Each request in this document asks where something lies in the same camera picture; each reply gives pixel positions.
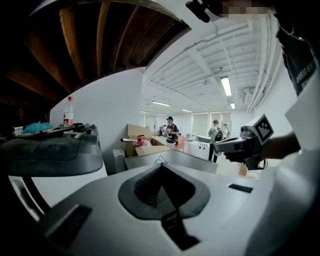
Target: box flap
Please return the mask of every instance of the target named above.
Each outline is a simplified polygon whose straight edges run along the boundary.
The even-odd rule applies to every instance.
[[[136,140],[139,135],[144,135],[144,139],[148,141],[152,138],[151,130],[149,128],[128,124],[129,139]]]
[[[138,146],[135,148],[135,151],[139,157],[161,153],[169,150],[171,149],[167,146]]]

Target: fluorescent light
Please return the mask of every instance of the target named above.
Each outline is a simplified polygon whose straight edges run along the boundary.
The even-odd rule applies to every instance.
[[[227,76],[224,76],[224,77],[221,77],[220,79],[225,91],[225,95],[232,96],[229,78]]]
[[[165,103],[161,103],[161,102],[156,102],[156,101],[152,101],[152,103],[154,104],[159,104],[159,105],[163,105],[163,106],[167,106],[167,107],[170,107],[171,105],[169,104],[165,104]]]

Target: black t-shirt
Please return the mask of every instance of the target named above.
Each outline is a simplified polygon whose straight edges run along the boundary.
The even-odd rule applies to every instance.
[[[171,125],[168,124],[166,127],[166,131],[168,132],[166,135],[166,142],[175,143],[177,140],[177,135],[176,134],[169,134],[169,131],[177,133],[178,132],[177,126],[174,123]]]
[[[304,3],[299,1],[299,5],[294,1],[276,2],[275,16],[280,24],[276,36],[282,44],[284,65],[298,96],[307,85],[308,79],[315,72],[319,72],[315,62],[320,55],[320,41],[317,35],[319,14],[311,13],[312,3],[308,0]],[[288,35],[283,29],[288,33],[294,30],[293,36]]]

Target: plastic bottle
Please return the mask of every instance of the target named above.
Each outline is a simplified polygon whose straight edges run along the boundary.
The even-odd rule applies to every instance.
[[[70,124],[71,126],[74,124],[74,105],[72,100],[72,97],[68,97],[68,102],[65,106],[63,115],[63,123]]]

